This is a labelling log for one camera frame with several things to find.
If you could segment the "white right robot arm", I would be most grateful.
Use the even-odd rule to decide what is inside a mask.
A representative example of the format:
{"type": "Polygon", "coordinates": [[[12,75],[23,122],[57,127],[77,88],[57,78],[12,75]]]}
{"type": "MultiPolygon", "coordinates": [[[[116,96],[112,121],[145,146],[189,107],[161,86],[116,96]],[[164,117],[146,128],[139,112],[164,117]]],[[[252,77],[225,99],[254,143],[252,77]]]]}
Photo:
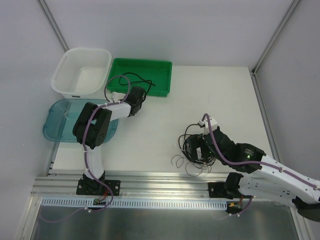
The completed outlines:
{"type": "Polygon", "coordinates": [[[197,164],[220,161],[233,169],[223,182],[208,184],[212,198],[269,199],[286,205],[302,217],[319,222],[320,182],[282,165],[263,150],[235,143],[219,128],[212,134],[192,134],[184,139],[183,152],[197,164]]]}

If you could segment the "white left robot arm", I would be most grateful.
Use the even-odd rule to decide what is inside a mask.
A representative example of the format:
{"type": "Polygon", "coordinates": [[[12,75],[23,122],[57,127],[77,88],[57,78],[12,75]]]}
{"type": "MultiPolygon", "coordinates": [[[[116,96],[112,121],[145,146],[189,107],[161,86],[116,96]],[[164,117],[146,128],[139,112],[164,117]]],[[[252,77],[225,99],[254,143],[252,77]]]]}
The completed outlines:
{"type": "Polygon", "coordinates": [[[141,109],[146,96],[144,88],[133,86],[116,102],[87,102],[84,105],[72,130],[84,150],[85,170],[78,181],[77,195],[103,195],[110,191],[105,183],[101,145],[107,137],[110,122],[134,116],[141,109]]]}

